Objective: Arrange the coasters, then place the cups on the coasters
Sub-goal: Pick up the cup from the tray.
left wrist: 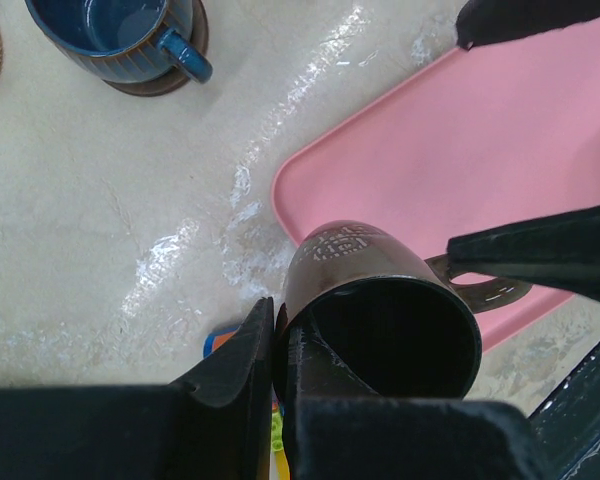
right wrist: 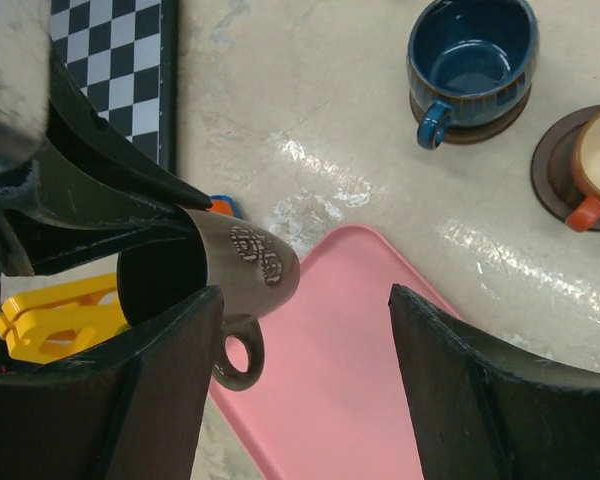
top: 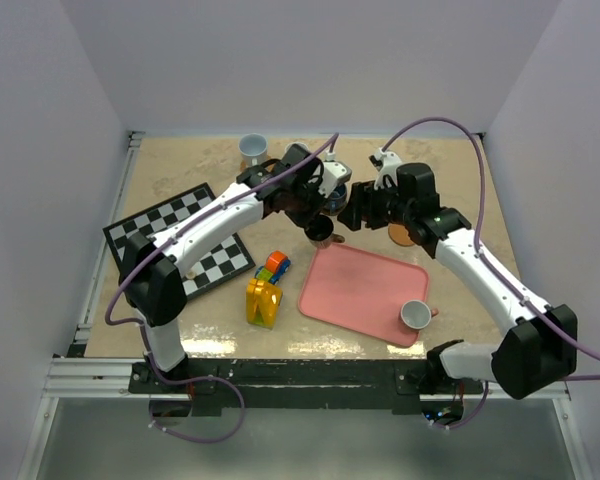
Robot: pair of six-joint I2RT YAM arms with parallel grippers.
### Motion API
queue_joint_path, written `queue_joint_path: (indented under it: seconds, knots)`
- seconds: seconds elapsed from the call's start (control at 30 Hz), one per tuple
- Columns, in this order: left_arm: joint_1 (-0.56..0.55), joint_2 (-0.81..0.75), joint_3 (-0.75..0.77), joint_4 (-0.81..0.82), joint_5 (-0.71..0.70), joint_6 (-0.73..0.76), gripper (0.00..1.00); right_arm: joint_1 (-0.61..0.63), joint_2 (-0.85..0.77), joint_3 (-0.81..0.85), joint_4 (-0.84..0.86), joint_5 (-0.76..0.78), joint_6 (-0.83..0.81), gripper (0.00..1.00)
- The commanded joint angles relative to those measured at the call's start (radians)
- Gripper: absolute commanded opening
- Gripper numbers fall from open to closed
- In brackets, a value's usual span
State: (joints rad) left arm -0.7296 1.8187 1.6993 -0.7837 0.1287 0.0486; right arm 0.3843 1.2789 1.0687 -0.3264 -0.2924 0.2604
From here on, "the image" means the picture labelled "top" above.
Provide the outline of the black cup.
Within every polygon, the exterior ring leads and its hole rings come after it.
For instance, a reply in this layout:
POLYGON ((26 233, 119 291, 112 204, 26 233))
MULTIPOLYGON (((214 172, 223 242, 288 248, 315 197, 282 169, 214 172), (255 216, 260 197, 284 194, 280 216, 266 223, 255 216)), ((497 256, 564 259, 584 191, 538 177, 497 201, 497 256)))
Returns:
POLYGON ((335 232, 334 223, 332 233, 309 233, 306 231, 304 233, 310 243, 317 249, 326 249, 332 244, 343 244, 345 242, 345 238, 335 232))

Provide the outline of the dark blue cup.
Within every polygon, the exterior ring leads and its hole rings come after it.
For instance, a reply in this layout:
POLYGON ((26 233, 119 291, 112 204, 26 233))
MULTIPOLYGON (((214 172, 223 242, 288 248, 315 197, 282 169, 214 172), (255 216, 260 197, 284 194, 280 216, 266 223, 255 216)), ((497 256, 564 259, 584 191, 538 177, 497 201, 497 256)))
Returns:
POLYGON ((329 216, 338 215, 346 206, 348 190, 345 184, 336 187, 329 195, 323 212, 329 216))

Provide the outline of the woven rattan coaster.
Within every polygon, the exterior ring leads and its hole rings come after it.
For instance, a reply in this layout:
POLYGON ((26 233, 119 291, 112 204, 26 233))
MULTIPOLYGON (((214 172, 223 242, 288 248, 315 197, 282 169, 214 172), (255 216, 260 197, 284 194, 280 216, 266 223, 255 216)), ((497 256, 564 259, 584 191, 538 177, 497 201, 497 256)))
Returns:
POLYGON ((414 245, 408 230, 401 225, 390 224, 388 226, 388 236, 392 242, 401 247, 410 247, 414 245))
MULTIPOLYGON (((268 160, 271 160, 272 158, 273 158, 273 157, 272 157, 271 155, 267 155, 267 157, 266 157, 266 159, 265 159, 265 160, 266 160, 266 161, 268 161, 268 160)), ((245 168, 247 168, 247 166, 248 166, 248 165, 247 165, 246 161, 245 161, 245 160, 241 160, 241 162, 240 162, 240 165, 239 165, 239 169, 242 171, 242 170, 244 170, 245 168)))

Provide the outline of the pink tray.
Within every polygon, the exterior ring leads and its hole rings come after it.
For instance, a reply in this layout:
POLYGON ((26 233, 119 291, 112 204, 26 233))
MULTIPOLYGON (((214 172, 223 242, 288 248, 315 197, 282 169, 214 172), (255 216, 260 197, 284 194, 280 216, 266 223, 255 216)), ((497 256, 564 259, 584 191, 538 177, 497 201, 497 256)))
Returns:
POLYGON ((428 287, 420 266, 336 244, 315 252, 297 306, 312 319, 409 347, 418 333, 402 322, 400 309, 426 301, 428 287))

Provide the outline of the large light blue cup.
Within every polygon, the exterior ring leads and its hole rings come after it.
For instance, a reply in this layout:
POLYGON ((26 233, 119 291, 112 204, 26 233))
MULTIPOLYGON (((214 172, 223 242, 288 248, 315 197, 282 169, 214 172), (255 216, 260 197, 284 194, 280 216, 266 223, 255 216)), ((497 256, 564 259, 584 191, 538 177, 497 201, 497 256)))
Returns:
POLYGON ((257 133, 247 134, 239 140, 238 147, 242 160, 245 160, 248 165, 247 167, 261 165, 266 161, 268 141, 263 135, 257 133))

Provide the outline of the white cup brown handle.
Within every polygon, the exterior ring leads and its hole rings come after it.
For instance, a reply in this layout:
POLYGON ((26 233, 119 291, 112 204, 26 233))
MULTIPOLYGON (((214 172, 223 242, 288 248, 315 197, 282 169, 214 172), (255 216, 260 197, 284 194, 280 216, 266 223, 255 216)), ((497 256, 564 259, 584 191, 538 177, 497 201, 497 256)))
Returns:
POLYGON ((432 319, 439 314, 437 308, 431 308, 420 300, 411 300, 401 307, 399 318, 402 323, 413 329, 423 330, 429 326, 432 319))

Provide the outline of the small white cup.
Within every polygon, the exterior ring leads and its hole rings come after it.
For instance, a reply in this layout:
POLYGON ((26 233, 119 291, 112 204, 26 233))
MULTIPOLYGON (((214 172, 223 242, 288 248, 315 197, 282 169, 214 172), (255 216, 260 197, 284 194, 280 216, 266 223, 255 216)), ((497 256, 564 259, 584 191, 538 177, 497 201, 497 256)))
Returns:
POLYGON ((287 144, 284 148, 284 153, 287 153, 289 150, 302 150, 303 152, 308 152, 309 151, 309 147, 306 143, 304 142, 299 142, 299 141, 294 141, 291 142, 289 144, 287 144))

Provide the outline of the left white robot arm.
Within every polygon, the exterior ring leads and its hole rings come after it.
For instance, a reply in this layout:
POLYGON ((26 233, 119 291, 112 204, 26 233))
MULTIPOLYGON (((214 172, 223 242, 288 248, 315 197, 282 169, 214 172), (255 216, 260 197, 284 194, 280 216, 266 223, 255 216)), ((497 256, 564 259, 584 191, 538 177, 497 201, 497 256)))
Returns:
POLYGON ((322 209, 329 196, 351 178, 350 169, 332 155, 289 152, 241 172, 208 205, 153 238, 129 238, 120 269, 118 295, 136 315, 147 352, 151 378, 165 392, 180 390, 187 380, 178 317, 187 304, 186 274, 214 247, 239 230, 283 211, 315 242, 332 235, 333 224, 322 209))

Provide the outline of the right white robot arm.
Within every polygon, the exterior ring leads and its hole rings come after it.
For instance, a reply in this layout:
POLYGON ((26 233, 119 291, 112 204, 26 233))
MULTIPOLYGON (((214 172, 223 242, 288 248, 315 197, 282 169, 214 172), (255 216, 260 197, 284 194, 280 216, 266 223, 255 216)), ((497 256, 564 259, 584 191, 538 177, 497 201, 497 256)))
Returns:
POLYGON ((506 270, 470 222, 441 205, 426 164, 403 164, 392 180, 353 183, 338 220, 351 231, 405 227, 416 245, 462 281, 502 333, 495 346, 453 340, 430 350, 425 379, 432 390, 446 393, 472 379, 495 382, 520 400, 575 372, 576 314, 566 305, 551 306, 506 270))

